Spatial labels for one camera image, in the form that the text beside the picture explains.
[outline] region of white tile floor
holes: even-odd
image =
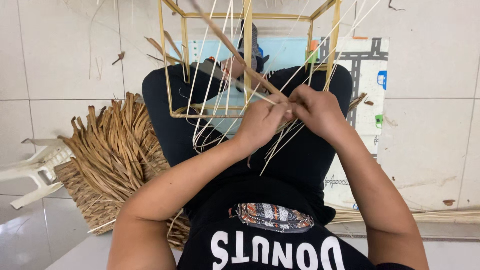
[[[200,2],[207,7],[213,1]],[[342,12],[352,2],[344,0]],[[20,144],[25,138],[71,135],[72,116],[84,117],[88,105],[100,109],[126,91],[140,93],[143,78],[162,66],[146,56],[158,53],[144,39],[159,40],[155,0],[96,3],[0,0],[0,164],[35,152],[32,145]],[[254,10],[300,13],[303,6],[294,3],[266,9],[258,1]],[[414,209],[478,208],[480,3],[392,4],[406,11],[389,9],[383,0],[355,31],[356,36],[390,38],[378,161]],[[185,0],[179,5],[192,11]],[[216,11],[226,9],[225,1],[218,5]],[[308,13],[315,5],[311,1]],[[165,5],[163,10],[166,30],[180,40],[179,16]],[[315,23],[315,35],[328,33],[331,15]],[[347,15],[340,35],[354,17]],[[284,36],[290,25],[257,24],[266,36]],[[292,36],[303,36],[307,28],[299,23]],[[189,20],[188,29],[190,39],[203,38],[202,21]],[[111,65],[121,51],[125,59]],[[18,211],[9,205],[34,188],[28,179],[0,183],[0,269],[44,269],[87,237],[87,226],[64,189]],[[448,207],[445,199],[455,203]],[[333,228],[362,232],[358,224]]]

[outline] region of right hand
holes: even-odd
[[[340,129],[347,124],[336,97],[328,91],[317,92],[299,85],[288,98],[293,114],[315,134],[332,144]]]

